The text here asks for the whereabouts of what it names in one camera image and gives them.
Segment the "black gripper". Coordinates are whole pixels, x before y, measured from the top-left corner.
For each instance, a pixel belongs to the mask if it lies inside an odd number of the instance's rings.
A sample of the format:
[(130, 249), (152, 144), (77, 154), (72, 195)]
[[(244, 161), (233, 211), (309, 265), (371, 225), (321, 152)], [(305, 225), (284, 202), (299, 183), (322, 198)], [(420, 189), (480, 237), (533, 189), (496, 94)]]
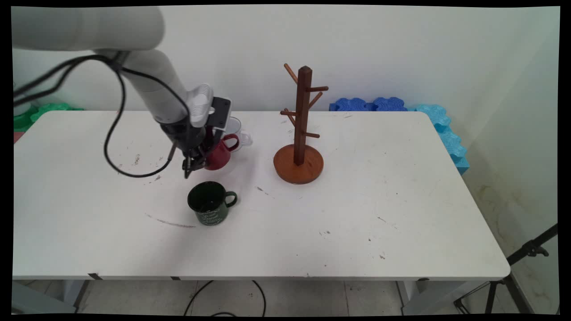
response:
[(210, 149), (201, 145), (206, 138), (206, 126), (192, 126), (190, 117), (186, 115), (183, 119), (174, 123), (161, 123), (161, 130), (183, 153), (184, 179), (188, 179), (192, 173), (192, 156), (194, 156), (194, 169), (203, 169), (205, 167), (210, 154)]

